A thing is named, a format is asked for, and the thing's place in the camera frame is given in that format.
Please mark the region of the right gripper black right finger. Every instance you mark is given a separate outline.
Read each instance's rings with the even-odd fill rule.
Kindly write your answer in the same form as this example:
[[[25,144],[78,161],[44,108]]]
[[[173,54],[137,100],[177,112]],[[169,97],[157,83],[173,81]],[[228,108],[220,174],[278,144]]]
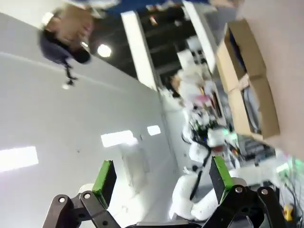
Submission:
[[[267,217],[271,228],[286,228],[287,221],[271,187],[251,190],[235,184],[224,160],[213,156],[209,170],[218,206],[203,225],[205,228],[228,228],[234,218],[247,218],[251,227],[259,228]]]

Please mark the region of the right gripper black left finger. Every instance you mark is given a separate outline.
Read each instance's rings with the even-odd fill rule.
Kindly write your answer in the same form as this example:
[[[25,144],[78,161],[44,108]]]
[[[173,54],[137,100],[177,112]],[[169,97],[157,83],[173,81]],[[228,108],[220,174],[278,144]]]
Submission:
[[[78,228],[91,221],[96,228],[118,228],[119,224],[108,211],[116,182],[114,162],[105,160],[91,190],[70,198],[56,195],[44,221],[46,228]]]

